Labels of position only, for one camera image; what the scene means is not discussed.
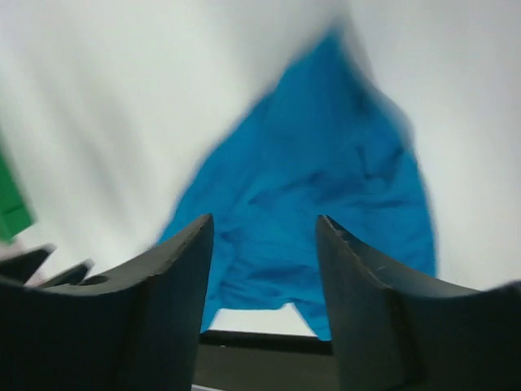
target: blue fabric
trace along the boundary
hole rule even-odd
[[[426,197],[403,126],[350,64],[329,34],[215,149],[177,206],[160,242],[201,214],[215,222],[203,330],[221,308],[293,302],[329,340],[314,233],[320,214],[435,274]]]

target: blue towel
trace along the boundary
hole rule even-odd
[[[331,333],[317,263],[317,216],[414,269],[435,274],[426,197],[403,124],[361,82],[335,33],[283,74],[207,158],[164,241],[204,213],[215,243],[202,330],[221,308],[293,302]]]

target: white surface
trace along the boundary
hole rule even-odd
[[[153,243],[200,158],[340,0],[0,0],[0,127],[51,274]],[[521,3],[351,0],[374,79],[415,130],[441,277],[521,277]],[[309,334],[292,306],[214,327]]]
[[[202,385],[192,385],[192,391],[223,391],[223,390],[209,389],[208,387],[203,387]]]
[[[2,259],[7,259],[11,257],[16,257],[17,255],[20,255],[23,252],[23,249],[21,248],[20,244],[13,243],[13,244],[4,244],[3,242],[0,242],[0,261]]]

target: blue cloth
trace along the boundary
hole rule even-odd
[[[215,243],[203,331],[221,308],[296,308],[331,338],[315,223],[329,215],[361,240],[435,274],[433,231],[403,125],[328,34],[284,73],[207,158],[164,241],[212,213]]]

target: green object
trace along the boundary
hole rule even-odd
[[[17,234],[32,224],[20,189],[0,152],[0,241],[12,242]]]

